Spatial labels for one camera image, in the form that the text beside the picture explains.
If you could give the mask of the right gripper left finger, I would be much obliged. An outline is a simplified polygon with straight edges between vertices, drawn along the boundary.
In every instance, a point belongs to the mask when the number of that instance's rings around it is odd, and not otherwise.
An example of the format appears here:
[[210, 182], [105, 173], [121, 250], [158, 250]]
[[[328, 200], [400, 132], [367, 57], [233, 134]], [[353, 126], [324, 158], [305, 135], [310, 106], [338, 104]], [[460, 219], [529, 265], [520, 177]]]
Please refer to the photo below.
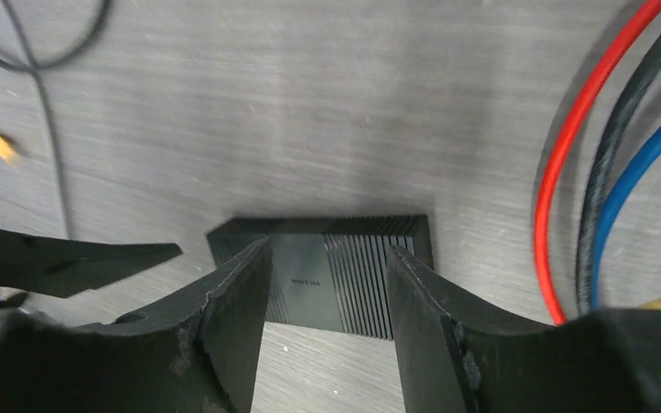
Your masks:
[[0, 412], [248, 412], [272, 251], [258, 240], [112, 324], [0, 310]]

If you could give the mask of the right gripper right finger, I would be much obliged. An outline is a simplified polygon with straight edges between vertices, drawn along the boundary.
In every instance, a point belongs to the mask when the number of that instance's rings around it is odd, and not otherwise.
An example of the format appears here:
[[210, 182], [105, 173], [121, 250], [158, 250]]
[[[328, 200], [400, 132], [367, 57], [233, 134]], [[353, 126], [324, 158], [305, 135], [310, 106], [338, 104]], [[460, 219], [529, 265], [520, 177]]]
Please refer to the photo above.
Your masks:
[[387, 259], [409, 412], [661, 412], [661, 310], [550, 326], [506, 311], [407, 250]]

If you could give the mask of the ribbed black network switch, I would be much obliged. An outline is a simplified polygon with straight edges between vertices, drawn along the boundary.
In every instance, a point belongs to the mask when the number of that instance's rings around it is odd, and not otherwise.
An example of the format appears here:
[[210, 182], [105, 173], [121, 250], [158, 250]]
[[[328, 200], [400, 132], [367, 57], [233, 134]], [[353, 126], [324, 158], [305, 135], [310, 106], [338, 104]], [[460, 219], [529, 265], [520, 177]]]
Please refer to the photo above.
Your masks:
[[217, 266], [256, 240], [269, 240], [270, 323], [392, 340], [386, 256], [395, 246], [433, 267], [423, 214], [230, 219], [210, 230]]

